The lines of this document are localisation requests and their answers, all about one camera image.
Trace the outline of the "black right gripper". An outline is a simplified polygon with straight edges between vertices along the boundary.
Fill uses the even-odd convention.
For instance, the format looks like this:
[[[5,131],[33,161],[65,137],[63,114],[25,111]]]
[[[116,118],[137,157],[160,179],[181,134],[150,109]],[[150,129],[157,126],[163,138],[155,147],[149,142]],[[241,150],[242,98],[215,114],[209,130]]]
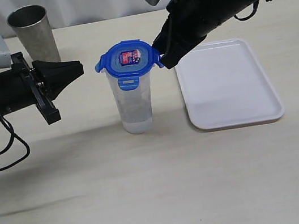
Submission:
[[[154,39],[152,47],[162,56],[163,65],[172,69],[179,61],[206,39],[206,35],[192,43],[184,43],[181,36],[188,33],[183,25],[191,19],[199,9],[200,0],[171,0],[166,10],[169,13],[160,33]]]

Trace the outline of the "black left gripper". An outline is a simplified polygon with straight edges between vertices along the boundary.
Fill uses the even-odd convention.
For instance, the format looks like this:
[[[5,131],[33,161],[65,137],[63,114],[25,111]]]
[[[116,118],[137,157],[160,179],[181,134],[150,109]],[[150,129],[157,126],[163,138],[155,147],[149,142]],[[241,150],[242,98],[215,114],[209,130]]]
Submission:
[[[51,125],[61,120],[58,109],[51,100],[73,81],[83,75],[80,61],[33,61],[33,68],[44,77],[47,95],[40,91],[42,83],[36,77],[20,52],[11,54],[11,66],[0,69],[0,116],[35,105],[45,121]]]

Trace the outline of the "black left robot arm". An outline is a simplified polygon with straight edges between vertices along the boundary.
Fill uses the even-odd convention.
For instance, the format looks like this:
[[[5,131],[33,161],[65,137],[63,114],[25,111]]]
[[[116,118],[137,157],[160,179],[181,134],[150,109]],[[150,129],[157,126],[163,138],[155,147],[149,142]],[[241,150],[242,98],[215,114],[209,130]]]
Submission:
[[[10,52],[0,35],[0,115],[35,105],[47,124],[54,124],[61,115],[53,101],[83,69],[80,61],[28,64],[22,53]]]

